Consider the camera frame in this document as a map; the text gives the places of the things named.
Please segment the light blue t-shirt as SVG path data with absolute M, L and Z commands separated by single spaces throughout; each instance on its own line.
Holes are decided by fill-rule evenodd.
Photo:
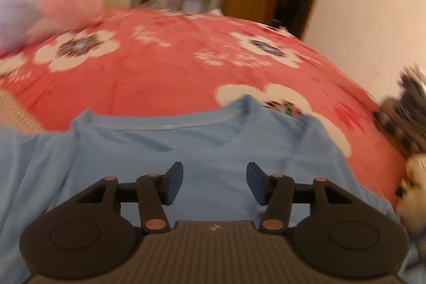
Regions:
M 65 132 L 1 129 L 1 282 L 21 283 L 24 228 L 105 176 L 133 182 L 181 162 L 184 179 L 166 210 L 181 220 L 251 220 L 261 207 L 245 180 L 250 162 L 299 183 L 330 179 L 390 218 L 387 200 L 360 186 L 321 122 L 291 117 L 245 96 L 213 112 L 174 117 L 107 117 L 90 111 Z

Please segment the cream folded garment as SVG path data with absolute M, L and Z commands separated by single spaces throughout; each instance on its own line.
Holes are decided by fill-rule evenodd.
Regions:
M 396 214 L 409 233 L 425 231 L 425 154 L 415 154 L 405 165 L 407 179 L 400 188 L 402 197 L 398 199 Z

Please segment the red floral bed blanket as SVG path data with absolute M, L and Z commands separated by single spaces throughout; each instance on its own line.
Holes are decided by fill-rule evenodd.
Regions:
M 172 116 L 249 94 L 317 117 L 357 181 L 396 202 L 404 159 L 372 121 L 377 104 L 331 61 L 285 30 L 216 14 L 115 9 L 83 30 L 1 57 L 1 88 L 47 130 L 84 110 Z

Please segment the stack of folded clothes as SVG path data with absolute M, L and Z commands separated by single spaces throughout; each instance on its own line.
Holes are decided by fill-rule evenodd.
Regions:
M 403 67 L 398 82 L 401 95 L 389 97 L 372 112 L 377 129 L 405 157 L 425 153 L 425 70 Z

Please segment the beige knit sweater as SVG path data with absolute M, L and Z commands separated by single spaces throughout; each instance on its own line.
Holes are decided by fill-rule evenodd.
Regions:
M 22 134 L 44 132 L 43 126 L 8 92 L 0 92 L 0 124 Z

